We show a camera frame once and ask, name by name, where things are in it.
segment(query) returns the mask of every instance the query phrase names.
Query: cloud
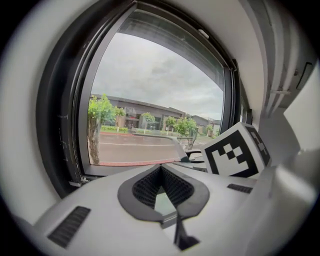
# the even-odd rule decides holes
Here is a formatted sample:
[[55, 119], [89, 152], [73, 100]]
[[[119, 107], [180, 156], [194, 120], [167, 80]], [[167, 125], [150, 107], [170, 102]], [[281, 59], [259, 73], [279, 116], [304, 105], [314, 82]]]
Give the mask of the cloud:
[[199, 68], [157, 43], [123, 33], [109, 43], [91, 92], [218, 120], [223, 110], [222, 90]]

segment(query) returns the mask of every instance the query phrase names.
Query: window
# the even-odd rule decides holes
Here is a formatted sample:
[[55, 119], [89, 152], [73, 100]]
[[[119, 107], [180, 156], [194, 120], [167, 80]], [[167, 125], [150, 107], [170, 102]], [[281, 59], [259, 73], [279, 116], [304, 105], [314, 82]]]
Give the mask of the window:
[[[220, 122], [224, 86], [224, 67], [193, 35], [156, 14], [135, 10], [108, 43], [94, 76], [87, 115], [90, 164], [180, 161], [172, 139], [191, 135], [175, 123], [192, 119], [194, 128], [203, 122], [205, 128], [209, 120]], [[220, 124], [214, 128], [218, 133]], [[199, 133], [192, 148], [210, 140]]]

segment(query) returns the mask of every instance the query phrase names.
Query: bush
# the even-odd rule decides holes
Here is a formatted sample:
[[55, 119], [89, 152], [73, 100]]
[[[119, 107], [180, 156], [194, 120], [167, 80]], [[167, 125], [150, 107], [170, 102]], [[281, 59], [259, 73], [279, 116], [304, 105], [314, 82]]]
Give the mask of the bush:
[[[102, 125], [101, 126], [101, 131], [102, 132], [109, 132], [109, 131], [116, 131], [117, 127], [116, 126], [108, 126], [108, 125]], [[128, 128], [127, 127], [120, 127], [119, 128], [119, 132], [128, 132]]]

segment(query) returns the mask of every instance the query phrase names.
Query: black vent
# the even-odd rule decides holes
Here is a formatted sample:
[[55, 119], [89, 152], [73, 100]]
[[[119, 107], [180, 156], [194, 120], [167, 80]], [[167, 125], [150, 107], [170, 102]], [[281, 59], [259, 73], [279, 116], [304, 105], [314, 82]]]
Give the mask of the black vent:
[[91, 210], [77, 206], [48, 236], [57, 245], [66, 248]]
[[162, 168], [162, 186], [174, 207], [183, 203], [194, 193], [194, 186], [189, 182]]
[[161, 186], [161, 175], [159, 167], [137, 181], [132, 187], [134, 197], [152, 209], [155, 209], [156, 197]]
[[232, 190], [236, 190], [236, 191], [240, 191], [243, 193], [247, 193], [247, 194], [250, 194], [251, 190], [253, 189], [252, 187], [241, 186], [241, 185], [237, 185], [237, 184], [229, 184], [227, 186], [227, 188], [232, 189]]

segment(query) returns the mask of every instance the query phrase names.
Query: window frame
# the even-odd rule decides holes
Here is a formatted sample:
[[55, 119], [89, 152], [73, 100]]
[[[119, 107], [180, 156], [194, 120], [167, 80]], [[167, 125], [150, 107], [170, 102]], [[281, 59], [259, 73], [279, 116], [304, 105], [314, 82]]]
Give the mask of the window frame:
[[[102, 13], [101, 9], [111, 11]], [[236, 119], [240, 119], [240, 79], [237, 63], [207, 29], [187, 13], [164, 2], [152, 1], [151, 4], [128, 0], [116, 4], [111, 0], [101, 0], [78, 17], [62, 35], [46, 64], [40, 82], [36, 113], [39, 148], [42, 159], [46, 160], [43, 163], [51, 182], [61, 197], [70, 192], [69, 188], [66, 189], [68, 185], [80, 187], [92, 179], [138, 167], [91, 165], [87, 142], [88, 106], [98, 65], [114, 34], [136, 9], [160, 15], [176, 23], [191, 33], [217, 58], [224, 70], [223, 110], [219, 132], [223, 133], [237, 123]], [[83, 33], [82, 26], [90, 32]], [[205, 31], [208, 38], [199, 30]], [[70, 52], [73, 52], [74, 59], [70, 58]], [[67, 67], [63, 65], [66, 59], [70, 64]], [[62, 71], [61, 66], [65, 69], [62, 75], [59, 74], [59, 71]], [[64, 87], [59, 93], [50, 96], [50, 92], [54, 91], [53, 86]], [[48, 106], [48, 102], [53, 101], [57, 102], [56, 109]], [[50, 117], [57, 121], [57, 125], [52, 129], [49, 128], [53, 123], [49, 120]], [[51, 147], [48, 142], [53, 143], [49, 138], [52, 135], [58, 139], [55, 142], [55, 154], [53, 150], [48, 150]], [[54, 164], [54, 155], [59, 155], [59, 164]], [[179, 152], [179, 156], [184, 159], [184, 152]], [[64, 180], [63, 186], [60, 185], [61, 180]]]

